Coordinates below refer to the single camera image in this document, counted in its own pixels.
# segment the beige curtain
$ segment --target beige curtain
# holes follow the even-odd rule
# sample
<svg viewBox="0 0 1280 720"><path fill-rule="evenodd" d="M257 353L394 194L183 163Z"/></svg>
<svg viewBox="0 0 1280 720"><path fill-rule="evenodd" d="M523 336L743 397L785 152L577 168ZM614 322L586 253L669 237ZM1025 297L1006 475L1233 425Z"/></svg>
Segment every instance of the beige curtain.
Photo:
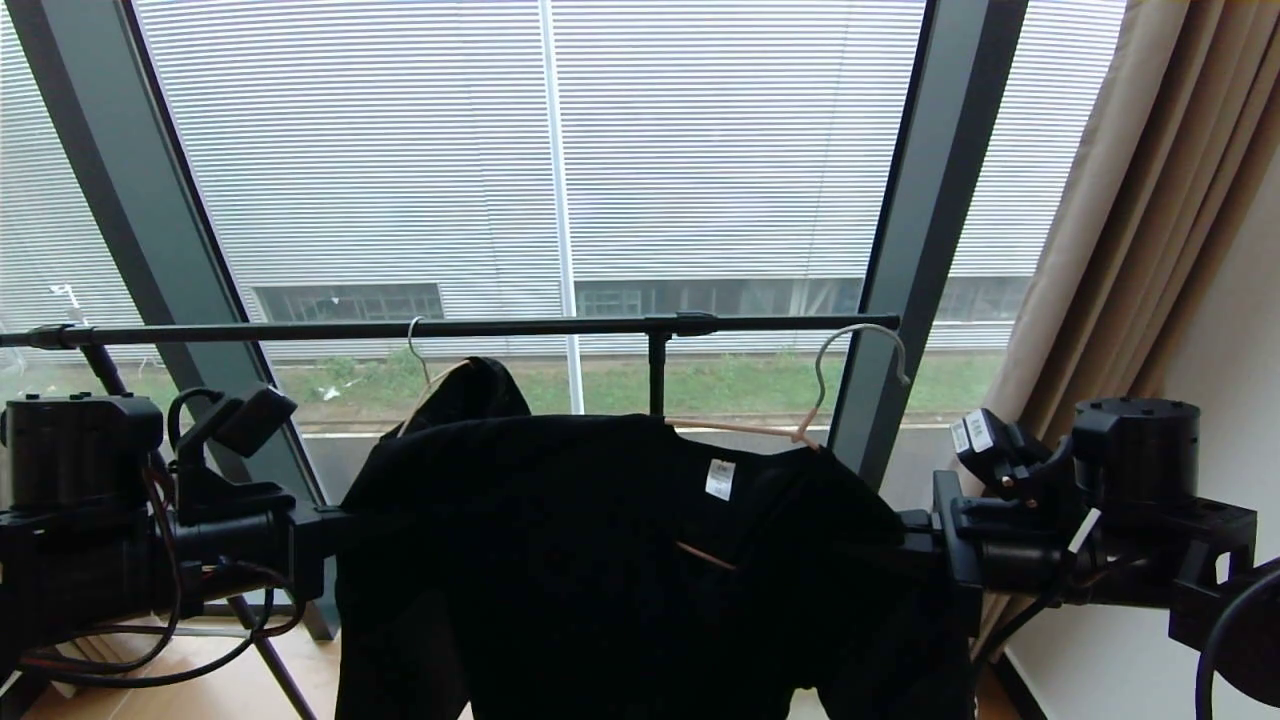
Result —
<svg viewBox="0 0 1280 720"><path fill-rule="evenodd" d="M1270 0L1129 3L986 398L996 415L1052 446L1082 400L1160 393L1280 140L1277 17ZM983 637L1024 606L989 597Z"/></svg>

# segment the building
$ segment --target building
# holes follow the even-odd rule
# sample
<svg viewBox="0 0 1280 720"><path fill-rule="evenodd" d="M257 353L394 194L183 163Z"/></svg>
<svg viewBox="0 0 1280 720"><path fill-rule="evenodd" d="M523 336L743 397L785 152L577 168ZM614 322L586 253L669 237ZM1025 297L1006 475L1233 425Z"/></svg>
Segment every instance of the building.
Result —
<svg viewBox="0 0 1280 720"><path fill-rule="evenodd" d="M854 311L924 9L137 3L250 316L294 322L554 316L566 287L580 315ZM1006 342L1123 10L1032 1L929 347ZM8 19L0 40L0 322L138 323ZM819 340L740 334L672 351ZM564 343L428 350L561 355Z"/></svg>

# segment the building window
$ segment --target building window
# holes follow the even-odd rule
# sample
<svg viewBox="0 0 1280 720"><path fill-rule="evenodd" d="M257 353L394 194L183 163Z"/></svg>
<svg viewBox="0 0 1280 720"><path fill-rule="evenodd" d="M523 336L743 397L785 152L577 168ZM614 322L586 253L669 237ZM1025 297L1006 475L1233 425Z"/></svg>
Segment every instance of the building window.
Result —
<svg viewBox="0 0 1280 720"><path fill-rule="evenodd" d="M948 278L937 320L977 323L1014 320L1030 278Z"/></svg>
<svg viewBox="0 0 1280 720"><path fill-rule="evenodd" d="M435 283L260 287L256 292L266 318L273 322L444 318L440 288Z"/></svg>
<svg viewBox="0 0 1280 720"><path fill-rule="evenodd" d="M668 315L703 311L717 315L826 315L855 313L861 278L835 279L689 279L580 282L582 316Z"/></svg>

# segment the white corrugated siding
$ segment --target white corrugated siding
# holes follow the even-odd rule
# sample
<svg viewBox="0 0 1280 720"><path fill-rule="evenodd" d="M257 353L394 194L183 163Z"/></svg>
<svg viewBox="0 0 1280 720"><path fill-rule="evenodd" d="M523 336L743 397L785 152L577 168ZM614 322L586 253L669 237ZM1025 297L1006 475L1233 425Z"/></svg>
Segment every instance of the white corrugated siding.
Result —
<svg viewBox="0 0 1280 720"><path fill-rule="evenodd" d="M27 58L0 9L0 324L10 332L69 322L69 284L92 323L137 324L137 310L97 231L45 110ZM33 361L78 354L23 351ZM122 347L119 357L155 356Z"/></svg>
<svg viewBox="0 0 1280 720"><path fill-rule="evenodd" d="M577 279L860 275L922 8L554 0ZM138 12L255 319L253 287L347 282L436 282L451 318L558 313L532 0L141 0ZM1033 270L1121 13L1110 0L1032 1L956 274ZM90 319L134 323L47 115L36 105L37 128L18 111L38 94L12 32L4 53L4 319L61 319L47 286L70 282ZM10 190L19 170L29 195ZM931 346L998 347L1007 332L940 324ZM672 350L818 337L748 333ZM563 351L559 338L430 345Z"/></svg>

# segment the long-sleeve garment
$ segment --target long-sleeve garment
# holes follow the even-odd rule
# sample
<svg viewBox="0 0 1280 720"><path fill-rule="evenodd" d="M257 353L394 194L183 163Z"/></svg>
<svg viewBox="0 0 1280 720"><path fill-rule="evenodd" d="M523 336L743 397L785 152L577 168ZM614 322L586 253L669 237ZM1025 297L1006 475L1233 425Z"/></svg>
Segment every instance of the long-sleeve garment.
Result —
<svg viewBox="0 0 1280 720"><path fill-rule="evenodd" d="M817 687L837 720L950 720L964 638L841 555L902 525L829 451L479 406L385 438L343 503L415 521L339 559L339 716L764 720Z"/></svg>

